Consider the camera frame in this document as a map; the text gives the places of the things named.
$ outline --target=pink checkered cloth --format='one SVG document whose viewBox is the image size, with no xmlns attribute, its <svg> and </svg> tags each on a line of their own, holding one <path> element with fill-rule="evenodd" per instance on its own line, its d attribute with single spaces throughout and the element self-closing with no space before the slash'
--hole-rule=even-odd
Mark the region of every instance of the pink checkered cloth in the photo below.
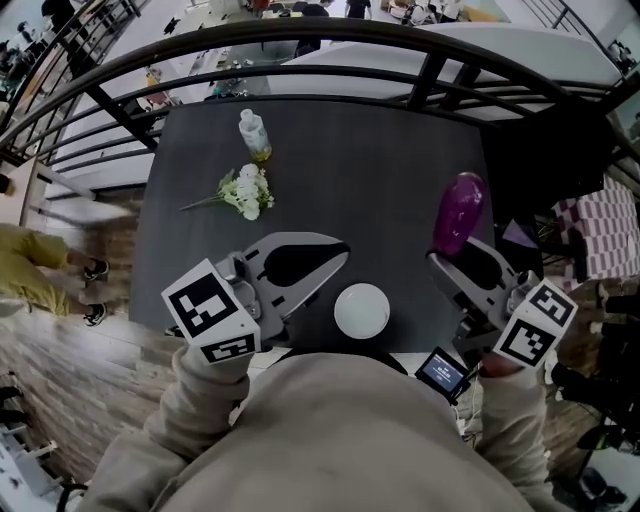
<svg viewBox="0 0 640 512">
<path fill-rule="evenodd" d="M 640 273 L 640 229 L 634 203 L 628 188 L 605 176 L 600 192 L 580 199 L 564 199 L 553 207 L 564 243 L 569 242 L 571 227 L 584 236 L 589 279 Z M 565 269 L 565 290 L 578 286 L 574 265 L 570 263 Z"/>
</svg>

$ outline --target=white bowl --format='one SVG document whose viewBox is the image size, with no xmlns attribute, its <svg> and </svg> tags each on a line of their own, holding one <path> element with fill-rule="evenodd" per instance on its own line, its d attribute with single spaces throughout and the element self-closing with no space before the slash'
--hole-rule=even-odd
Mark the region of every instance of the white bowl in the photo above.
<svg viewBox="0 0 640 512">
<path fill-rule="evenodd" d="M 380 288 L 358 283 L 340 294 L 333 308 L 333 317 L 347 336 L 366 340 L 382 332 L 390 312 L 389 299 Z"/>
</svg>

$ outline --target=yellow pants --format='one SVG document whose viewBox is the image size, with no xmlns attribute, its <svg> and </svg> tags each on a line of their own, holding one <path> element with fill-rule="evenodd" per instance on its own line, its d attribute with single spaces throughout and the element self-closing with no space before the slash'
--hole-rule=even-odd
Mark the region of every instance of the yellow pants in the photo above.
<svg viewBox="0 0 640 512">
<path fill-rule="evenodd" d="M 0 290 L 49 309 L 69 314 L 69 296 L 36 267 L 54 269 L 67 264 L 69 248 L 58 236 L 0 224 Z"/>
</svg>

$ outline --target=sweatshirt sleeve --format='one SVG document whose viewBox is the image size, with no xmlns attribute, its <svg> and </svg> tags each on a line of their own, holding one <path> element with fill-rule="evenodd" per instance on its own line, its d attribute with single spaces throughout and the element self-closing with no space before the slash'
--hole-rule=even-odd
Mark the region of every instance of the sweatshirt sleeve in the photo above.
<svg viewBox="0 0 640 512">
<path fill-rule="evenodd" d="M 178 350 L 177 382 L 143 432 L 120 435 L 107 448 L 78 511 L 148 511 L 172 478 L 229 431 L 229 414 L 249 393 L 250 360 L 208 366 L 194 349 Z"/>
<path fill-rule="evenodd" d="M 518 489 L 537 512 L 569 509 L 555 501 L 544 456 L 547 408 L 537 374 L 521 370 L 508 377 L 480 377 L 484 389 L 482 441 L 477 451 Z"/>
</svg>

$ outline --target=white wall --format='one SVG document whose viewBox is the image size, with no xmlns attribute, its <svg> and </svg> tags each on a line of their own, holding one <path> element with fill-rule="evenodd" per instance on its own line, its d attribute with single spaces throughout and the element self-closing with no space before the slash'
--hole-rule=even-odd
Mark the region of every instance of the white wall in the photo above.
<svg viewBox="0 0 640 512">
<path fill-rule="evenodd" d="M 634 59 L 640 60 L 640 17 L 633 18 L 616 39 L 631 50 Z"/>
<path fill-rule="evenodd" d="M 524 0 L 495 0 L 511 23 L 540 27 L 542 23 L 525 5 Z M 604 46 L 622 32 L 634 18 L 638 18 L 628 0 L 565 0 L 587 24 Z"/>
<path fill-rule="evenodd" d="M 509 21 L 509 17 L 506 15 L 506 13 L 500 8 L 500 6 L 498 5 L 498 2 L 496 2 L 496 0 L 478 0 L 477 1 L 477 6 L 473 5 L 472 2 L 470 1 L 466 1 L 465 2 L 466 5 L 471 5 L 471 7 L 477 7 L 478 9 L 481 9 L 493 16 L 495 16 L 496 18 L 498 18 L 500 21 Z"/>
</svg>

